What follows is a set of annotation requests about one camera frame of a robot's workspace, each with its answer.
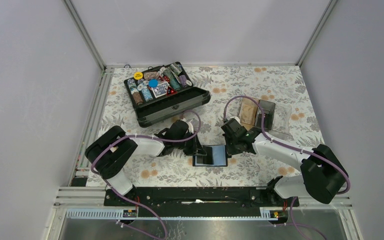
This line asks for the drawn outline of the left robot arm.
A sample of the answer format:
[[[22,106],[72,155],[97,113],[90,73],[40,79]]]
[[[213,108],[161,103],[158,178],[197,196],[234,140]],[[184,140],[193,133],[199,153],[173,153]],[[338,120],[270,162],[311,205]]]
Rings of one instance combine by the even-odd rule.
[[[129,135],[116,125],[106,131],[85,150],[91,171],[99,175],[113,190],[124,206],[135,200],[134,185],[123,170],[132,156],[163,157],[173,150],[182,150],[186,156],[206,156],[198,132],[185,120],[177,120],[170,127],[148,135]]]

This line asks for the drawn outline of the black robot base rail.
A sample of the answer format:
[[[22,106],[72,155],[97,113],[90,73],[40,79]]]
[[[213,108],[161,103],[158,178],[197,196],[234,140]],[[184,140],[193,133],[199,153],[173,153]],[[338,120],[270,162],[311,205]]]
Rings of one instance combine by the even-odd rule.
[[[293,197],[282,198],[265,187],[133,187],[124,195],[146,206],[192,203],[233,203],[245,207],[298,207]]]

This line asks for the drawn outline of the black credit card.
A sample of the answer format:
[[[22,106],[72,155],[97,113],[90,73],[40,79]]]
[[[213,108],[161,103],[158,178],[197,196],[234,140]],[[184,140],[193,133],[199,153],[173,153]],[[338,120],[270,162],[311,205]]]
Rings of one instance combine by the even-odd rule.
[[[213,165],[213,157],[211,155],[194,155],[192,165],[195,167]]]

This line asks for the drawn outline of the black card holder wallet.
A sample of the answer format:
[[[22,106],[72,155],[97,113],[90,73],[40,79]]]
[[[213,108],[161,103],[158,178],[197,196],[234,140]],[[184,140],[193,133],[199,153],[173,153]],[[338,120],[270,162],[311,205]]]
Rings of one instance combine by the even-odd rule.
[[[228,154],[225,145],[203,145],[192,157],[194,167],[227,167]]]

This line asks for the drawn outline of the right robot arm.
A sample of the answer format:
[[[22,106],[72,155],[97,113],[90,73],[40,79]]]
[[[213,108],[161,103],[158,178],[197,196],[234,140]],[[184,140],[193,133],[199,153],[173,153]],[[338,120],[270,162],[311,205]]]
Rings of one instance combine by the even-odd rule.
[[[291,197],[311,197],[322,204],[330,204],[349,183],[349,175],[333,151],[324,144],[315,148],[293,145],[272,136],[260,128],[247,130],[236,118],[221,126],[227,153],[262,155],[278,160],[300,172],[292,177],[279,176],[268,183],[267,201],[281,205]]]

